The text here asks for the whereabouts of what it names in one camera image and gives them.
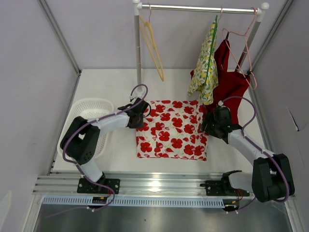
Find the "red flower print cloth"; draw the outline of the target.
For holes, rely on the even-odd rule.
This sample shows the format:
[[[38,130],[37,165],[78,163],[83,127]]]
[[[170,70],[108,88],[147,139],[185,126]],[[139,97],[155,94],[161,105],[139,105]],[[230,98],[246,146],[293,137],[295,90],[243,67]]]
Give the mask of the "red flower print cloth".
[[[200,131],[205,108],[197,100],[150,101],[136,130],[137,157],[207,160],[208,137]]]

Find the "lemon print skirt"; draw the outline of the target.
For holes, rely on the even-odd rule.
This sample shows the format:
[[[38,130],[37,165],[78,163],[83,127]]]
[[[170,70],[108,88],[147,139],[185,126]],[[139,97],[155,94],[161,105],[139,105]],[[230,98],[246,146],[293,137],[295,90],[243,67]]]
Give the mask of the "lemon print skirt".
[[[218,19],[215,19],[201,44],[197,64],[193,70],[187,94],[197,93],[204,105],[213,103],[213,92],[219,85],[214,52],[217,40]]]

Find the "yellow plastic hanger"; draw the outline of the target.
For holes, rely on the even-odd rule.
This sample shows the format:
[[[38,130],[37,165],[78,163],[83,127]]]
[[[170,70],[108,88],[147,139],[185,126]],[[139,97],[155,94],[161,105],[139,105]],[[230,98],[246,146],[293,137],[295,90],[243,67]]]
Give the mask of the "yellow plastic hanger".
[[[144,20],[142,16],[139,16],[140,20],[140,32],[142,33],[142,36],[144,38],[144,41],[147,45],[149,54],[153,60],[153,63],[155,65],[155,68],[158,72],[158,75],[162,82],[165,81],[165,74],[164,69],[162,65],[162,61],[155,43],[155,37],[152,29],[152,25],[150,22],[151,14],[149,15],[148,21]]]

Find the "green plastic hanger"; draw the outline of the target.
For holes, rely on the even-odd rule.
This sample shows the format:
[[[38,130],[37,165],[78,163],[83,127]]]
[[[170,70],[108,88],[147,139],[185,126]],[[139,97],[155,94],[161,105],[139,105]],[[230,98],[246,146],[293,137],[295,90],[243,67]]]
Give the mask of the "green plastic hanger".
[[[216,16],[203,42],[202,71],[206,75],[205,84],[215,88],[218,85],[217,66],[214,58],[217,31],[221,16]]]

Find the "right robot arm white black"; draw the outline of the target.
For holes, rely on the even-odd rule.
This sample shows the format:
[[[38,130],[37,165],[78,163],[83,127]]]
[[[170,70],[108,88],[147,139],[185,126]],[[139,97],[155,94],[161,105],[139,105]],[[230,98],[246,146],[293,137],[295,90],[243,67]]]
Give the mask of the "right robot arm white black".
[[[243,127],[232,121],[227,107],[218,107],[203,117],[200,130],[223,140],[242,154],[253,167],[252,173],[240,170],[222,175],[221,191],[231,195],[237,189],[251,192],[262,203],[284,202],[295,192],[289,159],[285,154],[262,148]]]

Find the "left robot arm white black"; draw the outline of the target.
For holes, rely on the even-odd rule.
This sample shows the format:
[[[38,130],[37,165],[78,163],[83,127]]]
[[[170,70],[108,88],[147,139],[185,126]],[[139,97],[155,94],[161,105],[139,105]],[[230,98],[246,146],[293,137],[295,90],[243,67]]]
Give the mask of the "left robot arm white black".
[[[104,173],[94,160],[99,138],[116,129],[142,128],[144,114],[150,109],[150,104],[143,98],[136,98],[133,103],[121,106],[116,112],[100,118],[85,119],[78,116],[72,121],[60,142],[62,158],[74,164],[87,178],[87,186],[93,193],[100,193],[105,187],[102,179]]]

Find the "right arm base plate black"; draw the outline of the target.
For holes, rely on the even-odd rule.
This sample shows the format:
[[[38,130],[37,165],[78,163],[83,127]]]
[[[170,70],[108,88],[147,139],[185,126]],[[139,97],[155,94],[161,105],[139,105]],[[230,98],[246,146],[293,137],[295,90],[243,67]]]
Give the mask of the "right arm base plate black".
[[[235,189],[228,186],[221,180],[207,180],[200,184],[206,191],[207,196],[243,196],[248,197],[249,192],[242,189]]]

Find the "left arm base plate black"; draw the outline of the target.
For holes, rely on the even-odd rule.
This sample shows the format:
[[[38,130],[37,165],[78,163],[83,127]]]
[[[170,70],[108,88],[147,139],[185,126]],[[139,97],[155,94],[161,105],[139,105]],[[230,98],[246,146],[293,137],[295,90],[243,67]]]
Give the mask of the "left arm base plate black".
[[[110,187],[115,192],[115,194],[118,194],[119,189],[120,189],[120,179],[106,178],[104,179],[104,182],[102,183],[102,185]],[[110,193],[110,190],[100,187],[98,185],[92,184],[88,182],[85,178],[80,178],[78,187],[77,187],[77,193],[108,194]]]

